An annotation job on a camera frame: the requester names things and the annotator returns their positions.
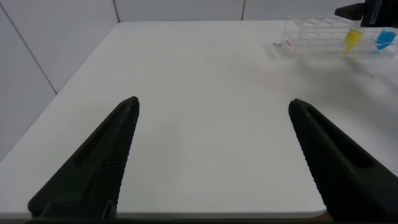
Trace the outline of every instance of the white tabletop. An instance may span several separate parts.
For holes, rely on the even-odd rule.
[[[0,217],[27,203],[122,100],[141,111],[120,217],[314,217],[326,208],[288,115],[305,100],[398,174],[393,78],[281,59],[281,21],[118,24],[0,162]]]

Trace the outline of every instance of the white wall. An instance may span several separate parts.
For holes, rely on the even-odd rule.
[[[244,0],[115,0],[121,22],[241,20]]]
[[[117,24],[112,0],[0,0],[56,91]]]
[[[291,16],[334,14],[336,8],[365,0],[246,0],[244,20],[278,20]]]
[[[0,160],[55,96],[0,8]]]

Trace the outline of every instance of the white table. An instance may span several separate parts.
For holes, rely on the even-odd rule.
[[[322,214],[288,115],[294,98],[313,104],[398,174],[394,79],[372,76],[354,60],[280,58],[271,43],[283,25],[117,25],[0,162],[0,217],[29,217],[28,201],[133,95],[141,112],[120,217]]]

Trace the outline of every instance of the white wall tile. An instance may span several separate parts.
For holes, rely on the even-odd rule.
[[[112,0],[0,0],[54,88],[117,24]]]
[[[243,0],[116,0],[122,22],[241,20]]]
[[[0,8],[0,160],[55,96]]]
[[[284,20],[291,16],[334,14],[335,9],[364,0],[246,0],[244,20]]]

